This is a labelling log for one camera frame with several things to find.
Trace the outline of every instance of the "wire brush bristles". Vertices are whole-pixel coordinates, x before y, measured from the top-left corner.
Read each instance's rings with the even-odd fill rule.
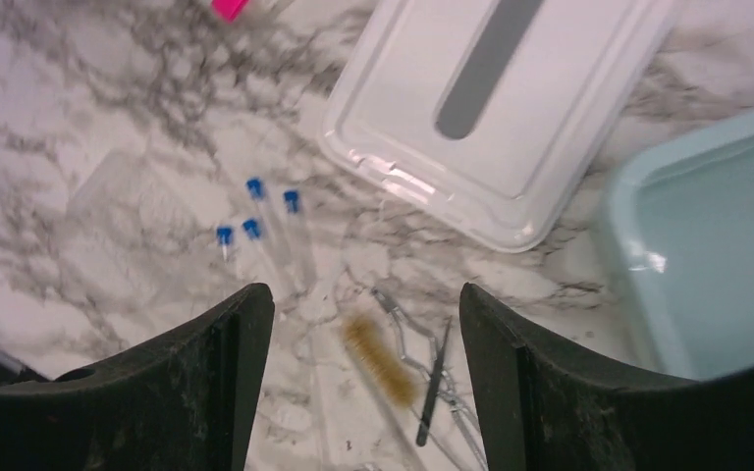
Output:
[[[382,342],[374,321],[364,314],[346,319],[343,341],[394,405],[411,407],[416,395],[411,375],[398,356]]]

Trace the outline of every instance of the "black plastic part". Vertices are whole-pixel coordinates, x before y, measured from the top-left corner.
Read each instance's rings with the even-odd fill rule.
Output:
[[[251,285],[55,382],[0,387],[0,471],[243,469],[273,312]]]
[[[429,440],[429,428],[432,427],[432,416],[435,415],[435,402],[438,398],[438,390],[441,386],[441,378],[444,373],[444,361],[447,357],[447,344],[450,341],[450,329],[453,327],[452,319],[447,323],[447,329],[444,331],[444,339],[441,341],[441,348],[438,349],[438,355],[435,357],[435,363],[432,365],[432,375],[429,379],[429,388],[426,390],[426,397],[423,399],[423,410],[420,413],[420,427],[417,428],[417,437],[414,442],[418,446],[426,446]]]
[[[460,324],[490,471],[754,469],[754,368],[703,383],[636,368],[474,285]]]

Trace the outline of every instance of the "tweezers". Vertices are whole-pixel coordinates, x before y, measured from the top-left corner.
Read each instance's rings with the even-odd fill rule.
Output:
[[[423,413],[420,414],[420,427],[417,429],[417,439],[414,441],[418,446],[426,445],[426,441],[429,439],[429,427],[432,425],[432,416],[435,413],[435,399],[438,398],[438,388],[441,386],[441,376],[444,372],[444,360],[447,353],[447,340],[450,338],[450,328],[452,326],[453,321],[450,319],[447,322],[447,329],[444,331],[444,340],[441,342],[441,349],[438,350],[435,364],[432,365],[429,389],[426,390]]]

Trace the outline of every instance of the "pink object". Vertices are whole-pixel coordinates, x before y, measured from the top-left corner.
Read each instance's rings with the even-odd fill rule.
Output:
[[[221,18],[231,22],[242,12],[248,2],[249,0],[212,0],[212,8],[221,15]]]

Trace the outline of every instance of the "clear plastic bag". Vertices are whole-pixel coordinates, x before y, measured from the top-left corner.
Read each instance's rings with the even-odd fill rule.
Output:
[[[198,309],[242,286],[210,228],[145,158],[110,153],[71,198],[67,215],[65,262],[132,307],[182,301]]]

